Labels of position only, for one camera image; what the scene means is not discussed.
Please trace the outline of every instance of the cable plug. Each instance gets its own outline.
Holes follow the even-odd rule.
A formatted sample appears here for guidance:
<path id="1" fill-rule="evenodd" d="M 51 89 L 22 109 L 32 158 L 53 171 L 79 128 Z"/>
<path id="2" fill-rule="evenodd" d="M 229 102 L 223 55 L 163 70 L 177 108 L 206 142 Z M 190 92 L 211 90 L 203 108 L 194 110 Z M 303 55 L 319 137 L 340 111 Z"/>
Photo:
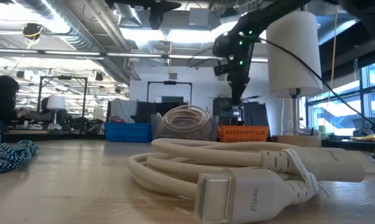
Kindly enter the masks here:
<path id="1" fill-rule="evenodd" d="M 346 151 L 337 148 L 301 147 L 284 149 L 281 152 L 261 151 L 263 169 L 274 172 L 300 174 L 297 163 L 292 160 L 293 152 L 303 166 L 317 180 L 361 182 L 375 180 L 375 163 L 362 152 Z"/>
<path id="2" fill-rule="evenodd" d="M 194 217 L 211 224 L 259 222 L 275 217 L 290 204 L 306 202 L 316 193 L 303 181 L 282 180 L 266 169 L 200 174 Z"/>

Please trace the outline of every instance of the coiled cable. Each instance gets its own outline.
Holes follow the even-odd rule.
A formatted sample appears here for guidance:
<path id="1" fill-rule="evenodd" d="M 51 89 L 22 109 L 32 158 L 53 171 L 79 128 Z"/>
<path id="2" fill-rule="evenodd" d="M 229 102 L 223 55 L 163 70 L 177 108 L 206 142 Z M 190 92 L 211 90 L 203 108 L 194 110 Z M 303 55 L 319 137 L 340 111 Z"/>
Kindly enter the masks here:
<path id="1" fill-rule="evenodd" d="M 199 106 L 183 105 L 168 111 L 162 120 L 164 126 L 173 132 L 194 133 L 206 126 L 208 117 L 208 113 Z"/>
<path id="2" fill-rule="evenodd" d="M 143 188 L 167 195 L 195 198 L 201 173 L 217 173 L 224 168 L 262 165 L 261 150 L 282 151 L 298 146 L 275 142 L 220 143 L 181 139 L 156 139 L 156 153 L 128 158 L 133 179 Z"/>

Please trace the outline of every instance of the table lamp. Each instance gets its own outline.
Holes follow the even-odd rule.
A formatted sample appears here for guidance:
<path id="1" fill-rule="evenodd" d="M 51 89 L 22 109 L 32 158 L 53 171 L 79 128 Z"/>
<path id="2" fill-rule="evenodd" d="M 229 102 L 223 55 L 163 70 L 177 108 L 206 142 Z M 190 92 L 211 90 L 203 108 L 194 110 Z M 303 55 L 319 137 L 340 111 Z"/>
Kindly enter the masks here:
<path id="1" fill-rule="evenodd" d="M 316 17 L 295 11 L 273 22 L 266 30 L 267 39 L 301 58 L 321 76 Z M 296 58 L 267 44 L 269 83 L 272 96 L 292 98 L 293 133 L 299 128 L 298 97 L 323 90 L 321 81 Z"/>
<path id="2" fill-rule="evenodd" d="M 46 107 L 55 112 L 55 119 L 53 120 L 53 129 L 56 129 L 57 112 L 60 110 L 65 110 L 64 96 L 50 96 Z"/>

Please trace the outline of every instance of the yellow cable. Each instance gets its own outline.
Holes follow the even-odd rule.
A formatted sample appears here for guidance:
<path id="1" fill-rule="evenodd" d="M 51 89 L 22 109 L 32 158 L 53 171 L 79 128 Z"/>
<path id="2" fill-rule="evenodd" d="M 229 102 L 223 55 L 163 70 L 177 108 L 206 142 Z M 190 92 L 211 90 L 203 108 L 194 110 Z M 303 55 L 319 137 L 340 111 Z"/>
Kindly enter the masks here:
<path id="1" fill-rule="evenodd" d="M 334 46 L 333 46 L 333 51 L 332 51 L 332 70 L 331 70 L 331 82 L 330 82 L 330 87 L 332 88 L 332 81 L 334 79 L 334 71 L 335 71 L 335 50 L 336 50 L 336 28 L 338 25 L 338 10 L 336 10 L 335 14 L 335 28 L 334 28 Z M 326 108 L 325 108 L 325 116 L 324 116 L 324 125 L 326 122 L 326 116 L 328 115 L 328 105 L 330 104 L 330 97 L 331 97 L 331 91 L 328 92 L 328 101 L 326 103 Z"/>
<path id="2" fill-rule="evenodd" d="M 27 50 L 30 49 L 35 44 L 35 38 L 37 36 L 35 35 L 34 38 L 31 40 L 30 44 L 27 46 Z"/>

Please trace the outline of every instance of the table surface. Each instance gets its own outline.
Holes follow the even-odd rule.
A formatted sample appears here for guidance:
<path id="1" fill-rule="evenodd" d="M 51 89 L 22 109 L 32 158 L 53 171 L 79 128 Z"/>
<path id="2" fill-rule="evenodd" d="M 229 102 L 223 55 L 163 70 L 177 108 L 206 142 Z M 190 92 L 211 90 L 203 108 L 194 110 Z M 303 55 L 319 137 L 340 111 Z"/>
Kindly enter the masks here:
<path id="1" fill-rule="evenodd" d="M 198 223 L 194 202 L 146 191 L 131 179 L 129 156 L 149 144 L 39 142 L 39 154 L 0 174 L 0 223 Z M 331 194 L 291 205 L 262 223 L 375 223 L 375 182 L 323 182 Z"/>
<path id="2" fill-rule="evenodd" d="M 48 133 L 49 130 L 29 130 L 29 129 L 25 129 L 25 130 L 9 130 L 8 133 L 5 133 L 5 134 L 79 134 L 80 132 L 79 131 L 74 131 L 73 133 L 67 133 L 67 132 L 64 132 L 64 133 Z"/>

